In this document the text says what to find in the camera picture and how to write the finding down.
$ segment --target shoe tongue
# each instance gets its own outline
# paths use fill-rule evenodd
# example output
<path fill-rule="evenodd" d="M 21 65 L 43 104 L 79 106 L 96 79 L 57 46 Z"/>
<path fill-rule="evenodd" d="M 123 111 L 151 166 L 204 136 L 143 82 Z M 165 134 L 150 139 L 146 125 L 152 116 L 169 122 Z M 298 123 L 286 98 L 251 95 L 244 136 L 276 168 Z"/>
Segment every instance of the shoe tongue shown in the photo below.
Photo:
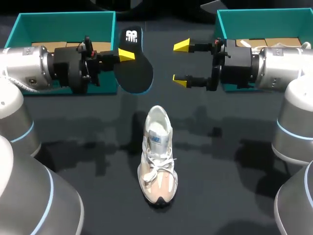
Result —
<path fill-rule="evenodd" d="M 149 130 L 150 149 L 152 153 L 164 154 L 167 151 L 169 135 L 160 135 L 152 130 Z"/>

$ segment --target black table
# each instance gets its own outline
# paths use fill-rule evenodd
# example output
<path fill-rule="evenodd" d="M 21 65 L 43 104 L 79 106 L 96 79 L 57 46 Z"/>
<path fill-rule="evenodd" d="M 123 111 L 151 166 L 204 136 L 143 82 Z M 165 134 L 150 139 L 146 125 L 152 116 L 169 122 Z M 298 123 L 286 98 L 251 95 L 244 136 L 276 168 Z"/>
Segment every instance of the black table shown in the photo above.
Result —
<path fill-rule="evenodd" d="M 1 20 L 3 46 L 14 19 Z M 282 95 L 184 89 L 173 74 L 209 76 L 212 58 L 173 54 L 173 45 L 209 38 L 213 27 L 162 20 L 119 28 L 130 24 L 144 29 L 155 71 L 149 93 L 25 99 L 47 156 L 82 196 L 83 235 L 278 235 L 273 201 L 290 175 L 270 141 Z M 137 179 L 143 122 L 154 105 L 172 122 L 179 176 L 172 206 L 159 210 L 145 202 Z"/>

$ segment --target shoe lace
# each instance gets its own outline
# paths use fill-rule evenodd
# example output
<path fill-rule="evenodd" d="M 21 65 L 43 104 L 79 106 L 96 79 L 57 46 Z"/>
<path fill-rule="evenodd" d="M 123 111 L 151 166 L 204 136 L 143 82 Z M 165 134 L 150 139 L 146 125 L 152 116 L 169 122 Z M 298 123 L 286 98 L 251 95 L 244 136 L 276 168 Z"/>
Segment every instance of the shoe lace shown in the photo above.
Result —
<path fill-rule="evenodd" d="M 161 159 L 164 159 L 163 161 L 160 161 L 159 158 L 156 159 L 156 155 L 151 153 L 150 149 L 147 149 L 147 158 L 150 163 L 151 172 L 143 176 L 145 185 L 148 185 L 151 182 L 153 182 L 157 178 L 157 174 L 159 171 L 166 171 L 170 173 L 173 176 L 175 183 L 177 183 L 177 179 L 173 171 L 169 169 L 169 167 L 174 163 L 174 160 L 176 160 L 176 159 L 171 158 L 171 156 L 172 156 L 172 148 L 169 148 L 169 151 L 161 155 Z"/>

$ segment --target white sneaker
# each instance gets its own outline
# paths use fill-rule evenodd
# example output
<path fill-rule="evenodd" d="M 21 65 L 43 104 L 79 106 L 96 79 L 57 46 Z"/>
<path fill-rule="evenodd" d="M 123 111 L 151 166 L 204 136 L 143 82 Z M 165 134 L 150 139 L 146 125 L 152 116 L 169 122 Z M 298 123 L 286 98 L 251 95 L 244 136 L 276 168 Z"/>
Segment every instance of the white sneaker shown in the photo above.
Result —
<path fill-rule="evenodd" d="M 173 128 L 161 106 L 154 106 L 146 118 L 138 180 L 147 200 L 169 203 L 176 193 L 178 178 L 172 152 Z"/>

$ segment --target shoe insole logo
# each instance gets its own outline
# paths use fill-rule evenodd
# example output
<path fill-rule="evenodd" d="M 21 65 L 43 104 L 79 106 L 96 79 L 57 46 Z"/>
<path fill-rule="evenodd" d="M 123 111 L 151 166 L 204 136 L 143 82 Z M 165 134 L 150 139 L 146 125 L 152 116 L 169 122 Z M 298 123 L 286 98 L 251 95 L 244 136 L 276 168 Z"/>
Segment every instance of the shoe insole logo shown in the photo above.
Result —
<path fill-rule="evenodd" d="M 131 43 L 137 43 L 137 31 L 136 30 L 127 30 L 126 31 L 126 41 Z"/>

